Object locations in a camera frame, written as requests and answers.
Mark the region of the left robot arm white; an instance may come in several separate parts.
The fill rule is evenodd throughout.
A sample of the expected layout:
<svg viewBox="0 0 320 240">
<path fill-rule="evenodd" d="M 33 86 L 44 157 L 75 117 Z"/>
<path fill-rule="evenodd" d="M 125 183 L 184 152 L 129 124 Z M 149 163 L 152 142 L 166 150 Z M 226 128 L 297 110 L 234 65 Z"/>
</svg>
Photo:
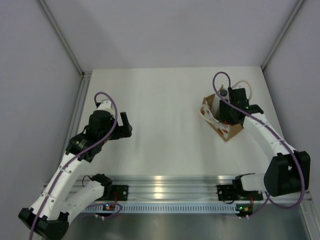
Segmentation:
<svg viewBox="0 0 320 240">
<path fill-rule="evenodd" d="M 29 238 L 38 234 L 47 240 L 60 240 L 70 224 L 96 200 L 123 200 L 113 181 L 103 173 L 90 177 L 89 182 L 72 197 L 69 193 L 82 171 L 110 140 L 129 138 L 132 126 L 125 112 L 120 113 L 122 125 L 107 110 L 95 110 L 88 125 L 72 137 L 62 161 L 40 197 L 29 207 L 22 208 L 19 219 L 29 228 Z"/>
</svg>

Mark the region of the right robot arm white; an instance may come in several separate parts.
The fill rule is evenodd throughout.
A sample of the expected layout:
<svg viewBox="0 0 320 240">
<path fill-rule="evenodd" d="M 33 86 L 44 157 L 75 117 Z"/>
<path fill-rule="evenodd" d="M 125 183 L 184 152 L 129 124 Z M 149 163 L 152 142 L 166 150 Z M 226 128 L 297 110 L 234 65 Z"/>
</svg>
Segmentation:
<svg viewBox="0 0 320 240">
<path fill-rule="evenodd" d="M 272 197 L 298 193 L 309 188 L 311 158 L 297 151 L 272 127 L 257 104 L 250 104 L 244 88 L 224 88 L 219 94 L 219 119 L 240 124 L 263 150 L 268 166 L 261 173 L 237 176 L 233 194 L 244 199 L 251 191 L 267 192 Z"/>
</svg>

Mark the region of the watermelon print canvas bag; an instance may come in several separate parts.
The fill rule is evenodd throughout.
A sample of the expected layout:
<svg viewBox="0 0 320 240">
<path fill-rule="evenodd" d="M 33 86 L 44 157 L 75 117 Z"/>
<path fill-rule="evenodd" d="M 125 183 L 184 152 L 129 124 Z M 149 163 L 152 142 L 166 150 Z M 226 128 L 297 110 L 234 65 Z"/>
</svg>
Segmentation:
<svg viewBox="0 0 320 240">
<path fill-rule="evenodd" d="M 248 99 L 250 100 L 253 95 L 252 86 L 246 80 L 239 80 L 238 82 L 233 84 L 231 88 L 233 90 L 244 88 L 244 83 L 248 86 Z M 218 92 L 225 100 L 229 100 L 226 87 L 221 85 Z M 202 117 L 225 142 L 228 142 L 231 138 L 235 137 L 238 133 L 240 133 L 243 130 L 243 127 L 239 123 L 231 124 L 227 121 L 220 120 L 220 100 L 221 99 L 215 93 L 205 97 L 202 101 L 202 105 L 198 113 L 200 117 Z"/>
</svg>

